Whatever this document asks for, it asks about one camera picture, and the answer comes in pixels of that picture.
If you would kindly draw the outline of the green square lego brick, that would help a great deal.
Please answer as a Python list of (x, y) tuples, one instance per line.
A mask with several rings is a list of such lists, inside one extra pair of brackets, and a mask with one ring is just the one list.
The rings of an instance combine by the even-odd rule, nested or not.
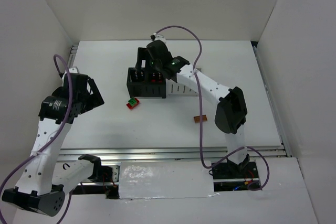
[(136, 104), (138, 104), (138, 100), (136, 98), (131, 98), (128, 101), (128, 104), (131, 105), (131, 106), (135, 106)]

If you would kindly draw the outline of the red lego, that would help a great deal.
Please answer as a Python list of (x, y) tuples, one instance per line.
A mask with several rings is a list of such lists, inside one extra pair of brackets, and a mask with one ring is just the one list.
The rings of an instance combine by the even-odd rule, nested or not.
[(137, 98), (133, 97), (133, 98), (131, 98), (131, 99), (128, 101), (128, 103), (126, 104), (126, 106), (127, 106), (130, 110), (132, 110), (132, 109), (134, 109), (136, 106), (138, 106), (139, 104), (140, 104), (140, 101), (139, 101)]

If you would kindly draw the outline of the orange lego brick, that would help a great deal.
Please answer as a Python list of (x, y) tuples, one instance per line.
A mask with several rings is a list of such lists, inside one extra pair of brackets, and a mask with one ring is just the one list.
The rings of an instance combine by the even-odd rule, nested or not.
[(206, 122), (207, 121), (207, 116), (206, 115), (195, 116), (194, 117), (194, 122), (195, 123), (200, 123), (201, 119), (202, 119), (203, 122)]

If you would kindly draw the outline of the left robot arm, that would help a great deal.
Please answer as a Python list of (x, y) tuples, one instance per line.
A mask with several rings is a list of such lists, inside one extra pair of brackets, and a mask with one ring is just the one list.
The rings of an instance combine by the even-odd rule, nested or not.
[(61, 146), (79, 115), (104, 104), (95, 81), (86, 74), (64, 76), (61, 87), (41, 104), (36, 140), (28, 162), (20, 165), (23, 174), (13, 188), (4, 189), (2, 201), (18, 209), (53, 217), (65, 197), (77, 185), (112, 181), (113, 168), (104, 166), (97, 156), (83, 154), (54, 175)]

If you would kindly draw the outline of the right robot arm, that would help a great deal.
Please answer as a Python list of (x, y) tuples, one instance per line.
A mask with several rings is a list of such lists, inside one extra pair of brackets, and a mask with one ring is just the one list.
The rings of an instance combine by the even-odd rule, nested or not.
[(247, 107), (241, 88), (224, 86), (194, 68), (185, 58), (173, 57), (161, 40), (138, 48), (135, 70), (144, 72), (143, 83), (148, 82), (150, 76), (172, 80), (195, 91), (200, 101), (210, 102), (216, 108), (215, 125), (225, 133), (230, 170), (239, 174), (246, 169), (249, 162), (244, 137)]

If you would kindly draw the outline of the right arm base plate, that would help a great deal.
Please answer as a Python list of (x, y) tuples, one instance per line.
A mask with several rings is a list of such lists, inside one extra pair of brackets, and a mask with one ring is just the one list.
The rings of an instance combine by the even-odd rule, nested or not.
[(219, 182), (246, 182), (259, 179), (255, 162), (249, 162), (241, 173), (232, 172), (227, 163), (221, 163), (208, 171), (215, 181)]

